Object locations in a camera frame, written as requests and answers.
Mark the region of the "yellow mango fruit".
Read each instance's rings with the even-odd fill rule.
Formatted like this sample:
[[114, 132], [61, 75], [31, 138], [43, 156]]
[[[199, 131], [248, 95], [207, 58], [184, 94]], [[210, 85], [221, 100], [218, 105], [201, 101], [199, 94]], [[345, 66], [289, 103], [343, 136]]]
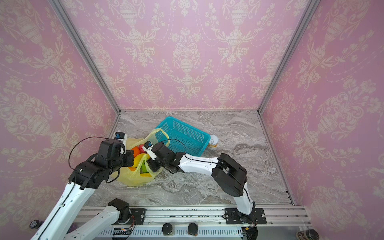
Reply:
[[150, 156], [148, 154], [141, 153], [134, 158], [134, 164], [132, 167], [140, 168], [142, 166], [142, 163], [146, 162], [148, 159], [150, 159]]

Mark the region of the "teal plastic basket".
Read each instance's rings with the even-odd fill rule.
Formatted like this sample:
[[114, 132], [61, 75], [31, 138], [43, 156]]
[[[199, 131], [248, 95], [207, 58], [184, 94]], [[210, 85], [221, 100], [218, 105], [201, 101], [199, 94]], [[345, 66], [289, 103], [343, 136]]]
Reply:
[[156, 129], [169, 135], [168, 148], [200, 157], [208, 146], [210, 135], [174, 117], [165, 118]]

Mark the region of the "yellow plastic bag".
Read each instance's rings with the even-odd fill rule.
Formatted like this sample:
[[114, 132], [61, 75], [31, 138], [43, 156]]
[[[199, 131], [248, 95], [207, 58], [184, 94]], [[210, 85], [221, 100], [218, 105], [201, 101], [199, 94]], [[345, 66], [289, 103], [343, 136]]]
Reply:
[[120, 175], [117, 181], [128, 186], [138, 187], [147, 184], [155, 179], [155, 177], [162, 172], [161, 167], [156, 172], [150, 170], [148, 161], [151, 157], [147, 153], [142, 153], [137, 150], [140, 145], [150, 141], [153, 145], [158, 143], [160, 140], [166, 140], [166, 146], [169, 145], [169, 135], [161, 128], [152, 130], [144, 139], [127, 138], [127, 150], [134, 150], [137, 152], [134, 154], [134, 165], [132, 167], [124, 167], [120, 169]]

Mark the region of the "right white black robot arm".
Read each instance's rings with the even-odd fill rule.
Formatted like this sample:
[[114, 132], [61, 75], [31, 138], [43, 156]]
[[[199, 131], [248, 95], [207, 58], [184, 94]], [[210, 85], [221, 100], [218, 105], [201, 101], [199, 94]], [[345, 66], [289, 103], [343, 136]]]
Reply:
[[203, 158], [184, 152], [173, 152], [164, 143], [146, 142], [143, 149], [149, 154], [148, 170], [156, 172], [164, 168], [171, 174], [198, 173], [211, 176], [220, 188], [232, 196], [237, 205], [237, 215], [245, 224], [255, 225], [256, 204], [248, 191], [247, 170], [227, 154]]

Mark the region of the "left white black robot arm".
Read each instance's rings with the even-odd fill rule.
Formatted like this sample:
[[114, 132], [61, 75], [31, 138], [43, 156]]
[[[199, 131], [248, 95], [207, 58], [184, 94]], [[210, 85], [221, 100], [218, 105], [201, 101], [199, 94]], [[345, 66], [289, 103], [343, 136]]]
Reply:
[[127, 149], [126, 141], [127, 136], [122, 132], [117, 132], [113, 139], [103, 139], [99, 151], [74, 168], [62, 196], [33, 235], [34, 240], [92, 240], [107, 227], [133, 219], [129, 204], [114, 199], [93, 219], [72, 233], [68, 232], [101, 183], [110, 183], [110, 175], [133, 165], [133, 151]]

